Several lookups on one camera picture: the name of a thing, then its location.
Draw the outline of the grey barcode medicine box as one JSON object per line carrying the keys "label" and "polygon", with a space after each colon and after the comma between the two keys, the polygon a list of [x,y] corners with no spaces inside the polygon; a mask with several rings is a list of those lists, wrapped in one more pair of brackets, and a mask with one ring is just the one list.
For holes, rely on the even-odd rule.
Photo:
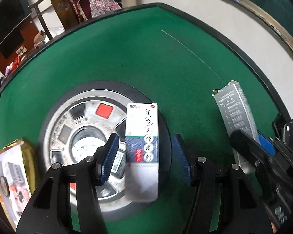
{"label": "grey barcode medicine box", "polygon": [[259,141],[258,130],[245,93],[237,81],[230,81],[221,89],[213,90],[212,96],[221,113],[227,134],[243,130]]}

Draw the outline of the round silver table centre panel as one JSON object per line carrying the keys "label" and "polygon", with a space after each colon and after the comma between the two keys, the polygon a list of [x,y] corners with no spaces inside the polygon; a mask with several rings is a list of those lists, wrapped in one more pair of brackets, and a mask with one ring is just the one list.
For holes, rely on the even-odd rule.
{"label": "round silver table centre panel", "polygon": [[111,133],[120,139],[109,180],[96,188],[105,221],[124,220],[144,211],[151,203],[125,197],[125,125],[129,103],[150,99],[117,81],[91,81],[64,94],[50,109],[40,132],[37,158],[41,174],[54,163],[73,165],[94,155]]}

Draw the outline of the black flat television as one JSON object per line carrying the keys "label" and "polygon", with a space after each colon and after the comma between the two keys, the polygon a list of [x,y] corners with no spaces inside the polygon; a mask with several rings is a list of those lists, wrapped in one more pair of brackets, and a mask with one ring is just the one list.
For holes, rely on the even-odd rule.
{"label": "black flat television", "polygon": [[0,45],[31,14],[27,0],[0,0]]}

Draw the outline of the wooden chair with cloth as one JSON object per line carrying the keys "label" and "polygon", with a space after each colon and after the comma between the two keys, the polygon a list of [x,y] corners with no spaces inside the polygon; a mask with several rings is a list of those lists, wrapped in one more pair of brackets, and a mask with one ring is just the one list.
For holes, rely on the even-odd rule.
{"label": "wooden chair with cloth", "polygon": [[[28,7],[34,9],[43,28],[42,32],[49,40],[53,39],[39,5],[45,0],[37,0]],[[114,0],[50,0],[64,30],[69,30],[80,23],[103,14],[120,10],[121,6]]]}

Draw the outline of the blue white medicine box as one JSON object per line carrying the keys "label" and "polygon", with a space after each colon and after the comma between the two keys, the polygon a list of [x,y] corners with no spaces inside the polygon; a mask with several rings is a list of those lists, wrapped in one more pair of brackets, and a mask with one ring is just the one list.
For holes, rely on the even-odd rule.
{"label": "blue white medicine box", "polygon": [[126,126],[125,196],[153,202],[159,190],[159,120],[156,103],[129,103]]}

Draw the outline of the round black tape roll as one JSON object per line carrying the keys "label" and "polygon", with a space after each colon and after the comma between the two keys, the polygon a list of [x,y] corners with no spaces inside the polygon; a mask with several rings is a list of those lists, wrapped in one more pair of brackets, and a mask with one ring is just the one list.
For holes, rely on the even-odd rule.
{"label": "round black tape roll", "polygon": [[1,187],[2,194],[5,197],[10,197],[9,185],[5,176],[0,177],[0,187]]}

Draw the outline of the gold cardboard tray box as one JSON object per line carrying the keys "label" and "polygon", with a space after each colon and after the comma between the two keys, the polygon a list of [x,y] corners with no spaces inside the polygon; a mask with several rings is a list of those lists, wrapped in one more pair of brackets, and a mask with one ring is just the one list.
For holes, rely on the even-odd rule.
{"label": "gold cardboard tray box", "polygon": [[0,204],[12,229],[16,230],[21,215],[41,180],[35,149],[28,140],[17,139],[0,150],[1,176],[7,179],[10,197],[5,197],[0,187]]}

